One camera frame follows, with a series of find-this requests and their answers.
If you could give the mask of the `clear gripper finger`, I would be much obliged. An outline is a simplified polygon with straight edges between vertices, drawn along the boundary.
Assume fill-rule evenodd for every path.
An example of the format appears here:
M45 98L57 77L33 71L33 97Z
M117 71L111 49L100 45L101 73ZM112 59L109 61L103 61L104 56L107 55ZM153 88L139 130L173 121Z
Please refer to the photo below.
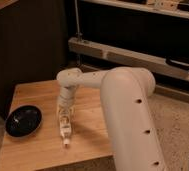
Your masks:
M70 107L70 108L69 108L69 115L70 115L70 118L72 118L72 117L74 116L74 112L75 112L74 107Z
M57 120L59 120L62 111L63 111L63 107L57 106L57 110L56 110L56 117L57 117Z

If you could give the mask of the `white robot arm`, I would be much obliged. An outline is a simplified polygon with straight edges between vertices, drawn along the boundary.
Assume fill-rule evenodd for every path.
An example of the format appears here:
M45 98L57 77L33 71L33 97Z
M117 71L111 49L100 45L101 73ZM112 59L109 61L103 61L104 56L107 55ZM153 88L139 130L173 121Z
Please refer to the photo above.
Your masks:
M98 88L116 170L167 171L147 102L155 89L155 78L149 70L117 67L84 73L72 68L60 71L57 81L57 120L64 145L70 144L77 88Z

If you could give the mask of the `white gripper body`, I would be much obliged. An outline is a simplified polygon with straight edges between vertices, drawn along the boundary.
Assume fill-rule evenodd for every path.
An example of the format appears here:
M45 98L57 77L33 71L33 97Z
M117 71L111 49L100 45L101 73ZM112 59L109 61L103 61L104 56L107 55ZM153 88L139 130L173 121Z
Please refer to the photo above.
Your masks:
M64 108L71 107L74 104L76 90L76 86L61 87L58 96L58 105Z

